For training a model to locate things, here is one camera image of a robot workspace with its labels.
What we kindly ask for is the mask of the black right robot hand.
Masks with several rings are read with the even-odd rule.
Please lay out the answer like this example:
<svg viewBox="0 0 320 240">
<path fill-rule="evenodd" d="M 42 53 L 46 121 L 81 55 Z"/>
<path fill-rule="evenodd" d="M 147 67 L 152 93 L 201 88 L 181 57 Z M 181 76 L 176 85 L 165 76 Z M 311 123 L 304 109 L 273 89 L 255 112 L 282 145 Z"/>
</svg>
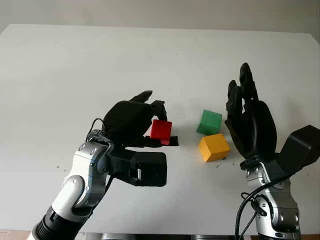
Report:
<svg viewBox="0 0 320 240">
<path fill-rule="evenodd" d="M 270 161 L 277 144 L 276 126 L 267 104 L 259 100 L 253 74 L 248 63 L 239 71 L 240 85 L 228 85 L 227 126 L 238 152 L 247 161 Z"/>
</svg>

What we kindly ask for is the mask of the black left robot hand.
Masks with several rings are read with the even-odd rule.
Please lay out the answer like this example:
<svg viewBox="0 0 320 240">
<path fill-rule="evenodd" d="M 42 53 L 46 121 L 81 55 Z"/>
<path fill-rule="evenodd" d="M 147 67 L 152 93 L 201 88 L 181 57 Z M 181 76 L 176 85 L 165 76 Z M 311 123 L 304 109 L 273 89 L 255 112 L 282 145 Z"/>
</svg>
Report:
<svg viewBox="0 0 320 240">
<path fill-rule="evenodd" d="M 124 148 L 162 147 L 163 144 L 159 140 L 144 136 L 154 116 L 161 121 L 168 120 L 164 101 L 155 100 L 147 103 L 152 93 L 151 90 L 146 90 L 130 100 L 117 102 L 103 118 L 103 134 Z"/>
</svg>

